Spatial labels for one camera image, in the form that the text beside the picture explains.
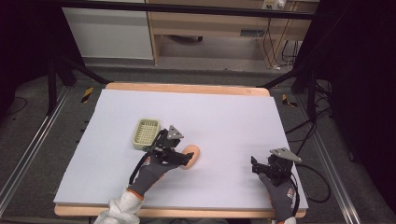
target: gray glove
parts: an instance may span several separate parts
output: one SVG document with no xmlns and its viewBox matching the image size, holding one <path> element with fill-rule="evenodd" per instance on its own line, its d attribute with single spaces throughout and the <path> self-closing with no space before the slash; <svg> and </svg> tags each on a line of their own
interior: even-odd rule
<svg viewBox="0 0 396 224">
<path fill-rule="evenodd" d="M 280 222 L 292 217 L 291 205 L 293 203 L 294 187 L 291 181 L 288 180 L 275 187 L 265 174 L 259 174 L 259 179 L 270 193 L 271 205 L 275 210 L 276 221 Z"/>
<path fill-rule="evenodd" d="M 146 158 L 142 167 L 139 169 L 139 175 L 135 179 L 134 183 L 128 187 L 128 189 L 133 190 L 142 198 L 145 193 L 151 188 L 155 182 L 157 182 L 163 175 L 177 168 L 178 165 L 171 163 L 162 164 L 158 158 L 152 154 Z"/>
</svg>

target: plastic basket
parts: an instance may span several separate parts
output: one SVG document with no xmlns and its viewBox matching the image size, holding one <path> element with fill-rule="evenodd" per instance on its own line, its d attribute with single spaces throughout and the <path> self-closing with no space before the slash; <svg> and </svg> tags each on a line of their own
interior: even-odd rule
<svg viewBox="0 0 396 224">
<path fill-rule="evenodd" d="M 136 149 L 151 146 L 155 136 L 160 131 L 160 122 L 156 119 L 140 119 L 134 130 L 132 144 Z"/>
</svg>

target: small basket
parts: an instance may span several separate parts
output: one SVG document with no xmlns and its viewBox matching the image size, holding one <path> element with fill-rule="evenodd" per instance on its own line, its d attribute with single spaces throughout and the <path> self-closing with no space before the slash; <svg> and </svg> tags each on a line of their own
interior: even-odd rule
<svg viewBox="0 0 396 224">
<path fill-rule="evenodd" d="M 140 119 L 134 130 L 132 144 L 136 149 L 151 146 L 155 136 L 160 131 L 160 122 L 156 119 Z"/>
</svg>

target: orange object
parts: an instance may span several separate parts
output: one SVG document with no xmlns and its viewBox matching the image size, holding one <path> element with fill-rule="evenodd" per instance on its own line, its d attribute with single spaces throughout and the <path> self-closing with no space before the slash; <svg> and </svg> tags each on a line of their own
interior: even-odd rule
<svg viewBox="0 0 396 224">
<path fill-rule="evenodd" d="M 187 163 L 187 165 L 185 165 L 185 166 L 184 166 L 184 165 L 179 166 L 179 167 L 182 168 L 183 170 L 188 170 L 188 169 L 190 169 L 190 167 L 192 167 L 192 166 L 195 164 L 195 162 L 197 161 L 197 159 L 198 159 L 198 157 L 199 157 L 199 155 L 200 155 L 200 150 L 199 150 L 199 148 L 198 148 L 197 146 L 195 146 L 195 145 L 186 146 L 186 148 L 184 148 L 184 150 L 183 150 L 181 153 L 187 154 L 187 153 L 190 153 L 190 152 L 193 152 L 194 155 L 192 156 L 192 158 L 191 158 L 191 160 L 189 161 L 189 163 Z"/>
</svg>

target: white sleeve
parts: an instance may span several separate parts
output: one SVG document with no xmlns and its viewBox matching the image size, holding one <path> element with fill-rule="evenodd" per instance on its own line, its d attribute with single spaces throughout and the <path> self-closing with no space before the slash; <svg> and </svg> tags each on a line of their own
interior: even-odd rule
<svg viewBox="0 0 396 224">
<path fill-rule="evenodd" d="M 142 202 L 132 192 L 125 190 L 119 198 L 110 200 L 109 208 L 99 215 L 94 224 L 139 223 L 136 213 L 142 207 Z"/>
<path fill-rule="evenodd" d="M 296 224 L 297 220 L 296 217 L 289 217 L 288 219 L 285 220 L 284 224 Z"/>
</svg>

